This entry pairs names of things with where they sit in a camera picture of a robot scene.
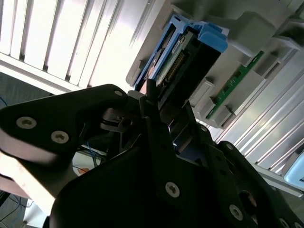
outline white metal panel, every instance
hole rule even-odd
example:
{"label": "white metal panel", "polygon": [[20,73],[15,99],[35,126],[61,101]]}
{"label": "white metal panel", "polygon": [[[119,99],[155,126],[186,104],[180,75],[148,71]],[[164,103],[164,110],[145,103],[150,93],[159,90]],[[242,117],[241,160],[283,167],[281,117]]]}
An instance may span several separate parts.
{"label": "white metal panel", "polygon": [[130,44],[147,3],[148,0],[138,0],[135,5],[130,4],[127,0],[123,2],[121,12],[117,15],[117,21],[113,25],[111,33],[107,34],[99,54],[90,80],[91,85],[115,84],[124,90],[126,87],[130,88],[125,81],[133,63],[133,61],[130,62],[132,57]]}
{"label": "white metal panel", "polygon": [[80,88],[33,66],[0,53],[0,72],[58,95]]}
{"label": "white metal panel", "polygon": [[65,79],[87,0],[65,0],[54,25],[47,72]]}
{"label": "white metal panel", "polygon": [[18,0],[10,56],[19,59],[28,0]]}
{"label": "white metal panel", "polygon": [[57,0],[35,0],[30,18],[24,62],[43,69]]}
{"label": "white metal panel", "polygon": [[16,0],[4,0],[2,7],[0,52],[9,55],[15,19]]}
{"label": "white metal panel", "polygon": [[107,32],[110,32],[109,31],[110,23],[111,21],[112,23],[114,23],[112,18],[115,16],[114,15],[115,11],[117,16],[117,13],[119,12],[119,7],[120,7],[119,0],[107,1],[105,5],[104,11],[102,13],[102,18],[99,22],[97,33],[94,37],[94,41],[92,43],[89,55],[85,63],[85,68],[81,75],[81,79],[79,82],[79,86],[81,88],[87,88],[88,86],[97,58],[103,46],[106,34]]}
{"label": "white metal panel", "polygon": [[106,0],[95,0],[92,5],[92,9],[81,36],[77,55],[75,55],[74,59],[72,60],[70,83],[74,85],[78,85],[79,83],[86,63],[86,58],[95,35],[96,26],[103,12],[105,2]]}

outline screw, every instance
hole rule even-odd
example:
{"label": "screw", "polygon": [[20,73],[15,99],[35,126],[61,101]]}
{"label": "screw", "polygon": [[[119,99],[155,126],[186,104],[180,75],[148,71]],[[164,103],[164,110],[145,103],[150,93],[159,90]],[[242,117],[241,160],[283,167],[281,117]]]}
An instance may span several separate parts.
{"label": "screw", "polygon": [[303,228],[299,223],[295,222],[294,223],[295,228]]}
{"label": "screw", "polygon": [[229,209],[230,209],[230,212],[231,214],[239,221],[242,221],[243,220],[243,214],[241,212],[241,210],[236,206],[236,205],[233,205],[231,204],[229,206]]}
{"label": "screw", "polygon": [[18,127],[23,128],[23,129],[32,129],[36,127],[37,122],[31,117],[28,116],[23,116],[20,117],[17,121],[16,124]]}
{"label": "screw", "polygon": [[63,131],[54,131],[51,134],[51,139],[59,144],[64,144],[68,141],[69,137],[68,134]]}
{"label": "screw", "polygon": [[207,128],[205,126],[202,126],[201,129],[205,132],[207,131]]}
{"label": "screw", "polygon": [[119,95],[119,96],[122,96],[122,95],[123,95],[123,93],[120,92],[120,91],[118,91],[118,90],[115,90],[114,93],[115,93],[116,95]]}
{"label": "screw", "polygon": [[233,147],[229,143],[227,143],[226,146],[228,147],[228,149],[233,150]]}
{"label": "screw", "polygon": [[289,228],[289,225],[287,224],[287,222],[284,219],[280,218],[280,222],[284,228]]}
{"label": "screw", "polygon": [[180,189],[173,182],[166,183],[166,191],[173,198],[177,198],[180,196]]}

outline blue drive tray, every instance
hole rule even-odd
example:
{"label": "blue drive tray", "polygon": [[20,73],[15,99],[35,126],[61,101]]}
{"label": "blue drive tray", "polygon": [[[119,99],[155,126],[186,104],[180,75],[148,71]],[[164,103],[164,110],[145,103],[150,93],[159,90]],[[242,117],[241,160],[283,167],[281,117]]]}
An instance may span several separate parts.
{"label": "blue drive tray", "polygon": [[137,78],[137,80],[135,82],[135,87],[134,87],[135,90],[139,91],[141,89],[139,87],[139,85],[142,85],[141,82],[144,80],[145,75],[147,74],[147,71],[148,71],[150,65],[152,64],[152,61],[153,61],[154,57],[156,56],[157,52],[161,49],[163,41],[167,37],[167,33],[170,32],[170,28],[172,25],[175,27],[175,31],[174,31],[168,45],[166,46],[164,52],[160,56],[156,66],[155,66],[155,69],[150,74],[150,76],[149,76],[150,79],[155,79],[157,77],[157,74],[158,74],[161,66],[163,65],[167,56],[169,55],[169,53],[175,46],[180,35],[185,33],[186,29],[188,27],[190,27],[192,30],[197,31],[198,41],[214,48],[215,50],[219,51],[220,53],[223,53],[228,47],[227,36],[222,34],[222,29],[220,27],[216,26],[215,24],[212,24],[210,22],[203,22],[203,21],[194,22],[181,15],[173,15],[171,17],[167,27],[165,28],[165,31],[161,37],[161,40],[158,42],[155,50],[153,51],[148,63],[146,64],[145,68],[143,69],[143,71],[141,72],[139,77]]}

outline blue cable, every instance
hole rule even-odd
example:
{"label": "blue cable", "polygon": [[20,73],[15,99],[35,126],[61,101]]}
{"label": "blue cable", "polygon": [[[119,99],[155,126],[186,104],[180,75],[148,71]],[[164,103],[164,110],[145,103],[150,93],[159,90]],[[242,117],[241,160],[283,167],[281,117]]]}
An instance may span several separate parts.
{"label": "blue cable", "polygon": [[8,103],[6,103],[6,101],[2,97],[0,97],[0,100],[5,104],[5,106],[8,106]]}
{"label": "blue cable", "polygon": [[89,148],[89,151],[91,153],[91,156],[92,156],[92,159],[93,159],[93,164],[94,164],[94,167],[97,167],[97,162],[96,162],[96,154],[92,151],[90,145],[89,145],[89,142],[86,143],[87,147]]}

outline circuit board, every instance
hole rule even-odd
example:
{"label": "circuit board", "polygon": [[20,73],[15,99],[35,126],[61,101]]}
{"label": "circuit board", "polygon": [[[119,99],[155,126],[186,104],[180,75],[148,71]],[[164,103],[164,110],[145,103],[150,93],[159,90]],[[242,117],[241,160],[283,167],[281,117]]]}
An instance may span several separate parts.
{"label": "circuit board", "polygon": [[217,111],[217,109],[223,104],[226,98],[231,94],[231,92],[238,86],[242,79],[249,73],[249,71],[256,65],[259,59],[263,56],[264,52],[260,51],[253,60],[248,64],[248,66],[241,65],[232,77],[226,82],[218,95],[213,98],[216,104],[214,108],[207,115],[206,119],[210,119],[212,115]]}

